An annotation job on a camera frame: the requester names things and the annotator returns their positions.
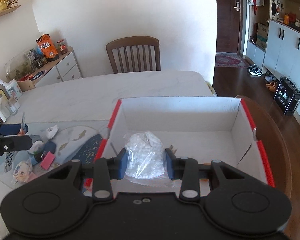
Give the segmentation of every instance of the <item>orange bottle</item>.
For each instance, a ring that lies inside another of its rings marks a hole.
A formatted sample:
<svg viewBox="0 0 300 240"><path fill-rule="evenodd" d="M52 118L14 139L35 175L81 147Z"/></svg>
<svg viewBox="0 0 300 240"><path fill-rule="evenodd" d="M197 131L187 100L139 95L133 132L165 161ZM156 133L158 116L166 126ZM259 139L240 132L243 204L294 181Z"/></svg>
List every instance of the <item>orange bottle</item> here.
<svg viewBox="0 0 300 240"><path fill-rule="evenodd" d="M284 15L284 24L286 24L286 25L289 24L289 16L287 13Z"/></svg>

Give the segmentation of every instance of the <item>red rug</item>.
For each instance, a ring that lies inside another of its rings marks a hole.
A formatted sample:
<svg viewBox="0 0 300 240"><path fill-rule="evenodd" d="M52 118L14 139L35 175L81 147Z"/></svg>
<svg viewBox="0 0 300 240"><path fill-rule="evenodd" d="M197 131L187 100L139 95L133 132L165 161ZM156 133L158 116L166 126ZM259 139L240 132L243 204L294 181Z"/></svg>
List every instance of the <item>red rug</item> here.
<svg viewBox="0 0 300 240"><path fill-rule="evenodd" d="M239 55L216 54L215 66L248 68L249 64Z"/></svg>

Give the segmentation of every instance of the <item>small box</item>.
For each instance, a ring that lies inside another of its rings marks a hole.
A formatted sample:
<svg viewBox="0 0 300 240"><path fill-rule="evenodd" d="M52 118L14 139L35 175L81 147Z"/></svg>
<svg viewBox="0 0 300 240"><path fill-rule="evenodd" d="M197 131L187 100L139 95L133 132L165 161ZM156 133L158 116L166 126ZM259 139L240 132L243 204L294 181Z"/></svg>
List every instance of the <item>small box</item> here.
<svg viewBox="0 0 300 240"><path fill-rule="evenodd" d="M269 27L259 23L257 28L257 39L256 44L262 49L266 49L267 34Z"/></svg>
<svg viewBox="0 0 300 240"><path fill-rule="evenodd" d="M223 97L144 97L119 99L96 155L115 157L127 142L126 134L151 131L165 148L173 145L177 157L198 163L221 160L274 187L274 179L262 141L255 137L256 125L243 99ZM117 192L164 192L123 179L111 181ZM180 190L180 185L168 191ZM210 188L200 181L201 196Z"/></svg>

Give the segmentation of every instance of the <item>bag of white beads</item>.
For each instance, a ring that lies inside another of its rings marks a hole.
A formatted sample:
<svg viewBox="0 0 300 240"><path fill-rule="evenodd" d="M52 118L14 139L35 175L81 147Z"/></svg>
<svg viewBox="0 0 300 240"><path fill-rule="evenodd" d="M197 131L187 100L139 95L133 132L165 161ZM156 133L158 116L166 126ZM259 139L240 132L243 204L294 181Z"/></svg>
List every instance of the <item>bag of white beads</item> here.
<svg viewBox="0 0 300 240"><path fill-rule="evenodd" d="M173 187L166 170L165 148L161 140L146 131L132 134L125 144L128 164L125 178L152 187Z"/></svg>

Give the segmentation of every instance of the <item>white kettle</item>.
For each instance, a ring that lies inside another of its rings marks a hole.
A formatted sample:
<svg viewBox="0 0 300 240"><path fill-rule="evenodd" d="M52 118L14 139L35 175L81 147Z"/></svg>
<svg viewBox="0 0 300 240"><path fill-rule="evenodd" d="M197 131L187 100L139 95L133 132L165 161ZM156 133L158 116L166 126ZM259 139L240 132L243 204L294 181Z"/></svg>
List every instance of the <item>white kettle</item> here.
<svg viewBox="0 0 300 240"><path fill-rule="evenodd" d="M10 111L7 109L6 104L8 101L0 94L0 119L5 122L10 116Z"/></svg>

